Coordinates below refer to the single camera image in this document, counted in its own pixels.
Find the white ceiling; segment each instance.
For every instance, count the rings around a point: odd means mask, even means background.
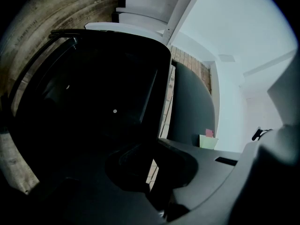
[[[216,58],[232,55],[242,74],[298,47],[288,22],[272,0],[198,0],[180,32]],[[283,71],[288,63],[280,65]]]

